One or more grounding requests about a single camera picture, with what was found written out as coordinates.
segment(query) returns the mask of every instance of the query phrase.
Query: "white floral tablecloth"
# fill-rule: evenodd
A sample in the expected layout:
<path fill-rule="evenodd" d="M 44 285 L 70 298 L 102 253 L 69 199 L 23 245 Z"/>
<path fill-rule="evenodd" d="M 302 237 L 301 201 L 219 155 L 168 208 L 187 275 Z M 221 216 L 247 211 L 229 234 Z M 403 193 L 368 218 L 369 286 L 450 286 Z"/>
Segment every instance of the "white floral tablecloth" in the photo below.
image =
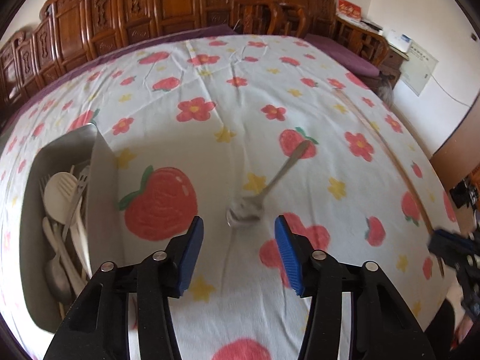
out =
<path fill-rule="evenodd" d="M 453 211 L 415 140 L 354 75 L 290 37 L 169 43 L 53 90 L 20 117 L 1 156 L 0 311 L 33 358 L 52 335 L 23 300 L 23 192 L 38 150 L 87 122 L 118 155 L 126 263 L 162 249 L 193 215 L 205 221 L 190 289 L 170 303 L 184 359 L 297 358 L 309 302 L 296 297 L 281 265 L 279 214 L 340 262 L 377 261 L 423 328 L 445 297 L 452 275 L 441 278 L 428 253 L 415 196 L 433 228 L 457 230 Z M 304 139 L 309 150 L 267 198 L 261 224 L 228 228 L 228 202 L 260 192 Z M 340 350 L 344 358 L 345 341 Z"/>

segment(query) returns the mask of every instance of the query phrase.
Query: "yellow star print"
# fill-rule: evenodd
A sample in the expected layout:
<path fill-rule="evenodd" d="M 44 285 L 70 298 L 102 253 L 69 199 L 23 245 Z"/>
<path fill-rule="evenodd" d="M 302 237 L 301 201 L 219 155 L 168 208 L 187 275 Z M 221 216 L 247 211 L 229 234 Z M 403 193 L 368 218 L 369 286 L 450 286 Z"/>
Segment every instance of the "yellow star print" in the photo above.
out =
<path fill-rule="evenodd" d="M 198 75 L 199 75 L 199 76 L 203 76 L 203 77 L 208 77 L 208 76 L 211 76 L 212 73 L 209 72 L 208 70 L 199 70 L 199 71 L 198 71 Z"/>
<path fill-rule="evenodd" d="M 200 275 L 190 284 L 188 292 L 193 295 L 193 300 L 195 302 L 203 300 L 205 303 L 208 303 L 210 300 L 210 294 L 215 291 L 215 287 L 208 284 L 203 276 Z"/>
<path fill-rule="evenodd" d="M 230 143 L 231 139 L 237 134 L 223 126 L 222 129 L 219 132 L 215 132 L 214 135 L 217 137 L 217 142 Z"/>
<path fill-rule="evenodd" d="M 246 191 L 253 191 L 256 194 L 262 192 L 265 188 L 265 176 L 257 176 L 255 173 L 247 173 L 248 183 L 243 186 L 243 189 Z"/>
<path fill-rule="evenodd" d="M 345 192 L 344 182 L 338 181 L 333 177 L 330 177 L 328 181 L 330 183 L 330 186 L 328 187 L 328 191 L 333 195 L 335 199 L 342 200 L 342 198 L 346 197 L 347 193 Z"/>
<path fill-rule="evenodd" d="M 407 259 L 407 256 L 405 256 L 405 254 L 400 254 L 397 260 L 397 269 L 405 273 L 405 271 L 407 270 L 407 265 L 409 265 L 409 260 Z"/>
<path fill-rule="evenodd" d="M 370 122 L 370 126 L 371 126 L 376 132 L 379 132 L 379 131 L 380 131 L 380 127 L 378 127 L 377 122 Z"/>
<path fill-rule="evenodd" d="M 412 313 L 416 318 L 418 318 L 420 311 L 422 311 L 422 303 L 418 300 L 413 304 Z"/>
<path fill-rule="evenodd" d="M 119 102 L 119 103 L 124 103 L 124 102 L 126 102 L 126 101 L 128 101 L 128 100 L 131 100 L 131 93 L 123 94 L 123 95 L 121 96 L 121 98 L 118 99 L 118 102 Z"/>
<path fill-rule="evenodd" d="M 348 112 L 348 110 L 345 108 L 345 105 L 342 105 L 342 104 L 335 104 L 333 108 L 339 111 L 342 115 Z"/>
<path fill-rule="evenodd" d="M 293 97 L 300 97 L 302 95 L 302 93 L 298 89 L 289 89 L 287 92 L 290 93 Z"/>
<path fill-rule="evenodd" d="M 128 169 L 129 163 L 137 155 L 133 154 L 129 148 L 123 149 L 120 155 L 117 157 L 117 168 Z"/>

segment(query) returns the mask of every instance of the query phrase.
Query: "purple cloth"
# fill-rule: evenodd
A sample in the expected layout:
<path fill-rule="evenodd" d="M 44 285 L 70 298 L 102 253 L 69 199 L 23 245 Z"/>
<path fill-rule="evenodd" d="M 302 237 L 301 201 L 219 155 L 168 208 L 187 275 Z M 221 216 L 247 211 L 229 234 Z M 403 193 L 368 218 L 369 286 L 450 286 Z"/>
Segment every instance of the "purple cloth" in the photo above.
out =
<path fill-rule="evenodd" d="M 380 71 L 376 66 L 330 38 L 307 34 L 305 41 L 319 50 L 322 50 L 325 54 L 333 58 L 356 76 L 375 78 L 380 74 Z"/>
<path fill-rule="evenodd" d="M 50 85 L 47 85 L 45 88 L 43 88 L 38 93 L 33 95 L 24 105 L 20 107 L 18 111 L 16 111 L 9 118 L 9 120 L 3 127 L 2 131 L 6 131 L 6 129 L 10 127 L 13 123 L 16 123 L 18 118 L 21 115 L 23 115 L 30 107 L 32 107 L 32 105 L 38 103 L 40 100 L 42 100 L 42 98 L 44 98 L 46 95 L 54 91 L 56 88 L 63 85 L 67 81 L 70 81 L 71 79 L 77 76 L 80 76 L 85 71 L 90 70 L 98 65 L 102 65 L 106 62 L 117 59 L 133 51 L 144 49 L 146 47 L 156 46 L 162 43 L 181 42 L 181 41 L 187 41 L 189 39 L 207 38 L 210 36 L 227 36 L 227 35 L 238 35 L 238 34 L 226 24 L 222 24 L 219 26 L 198 28 L 197 30 L 189 30 L 189 31 L 174 33 L 171 35 L 159 36 L 158 38 L 145 40 L 143 42 L 124 47 L 123 49 L 112 51 L 110 54 L 101 56 L 93 61 L 90 61 L 86 64 L 83 64 L 82 66 L 77 67 L 71 72 L 68 72 L 64 76 L 61 76 L 59 79 L 57 79 Z"/>

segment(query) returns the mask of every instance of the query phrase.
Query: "blue rubber pad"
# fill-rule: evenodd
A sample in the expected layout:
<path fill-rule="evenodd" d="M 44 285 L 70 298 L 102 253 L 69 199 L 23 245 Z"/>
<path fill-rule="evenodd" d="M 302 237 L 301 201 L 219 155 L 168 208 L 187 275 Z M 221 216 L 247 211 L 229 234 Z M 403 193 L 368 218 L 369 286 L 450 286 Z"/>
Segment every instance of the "blue rubber pad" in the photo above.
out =
<path fill-rule="evenodd" d="M 190 239 L 183 252 L 180 264 L 178 265 L 178 290 L 180 296 L 185 291 L 191 282 L 191 277 L 194 273 L 195 264 L 197 263 L 200 247 L 203 242 L 203 220 L 199 217 L 194 224 L 193 229 L 189 229 Z"/>
<path fill-rule="evenodd" d="M 275 220 L 275 240 L 277 241 L 278 250 L 280 251 L 290 285 L 297 295 L 302 295 L 305 290 L 302 280 L 302 266 L 293 248 L 292 240 L 290 239 L 291 233 L 287 226 L 282 218 Z"/>

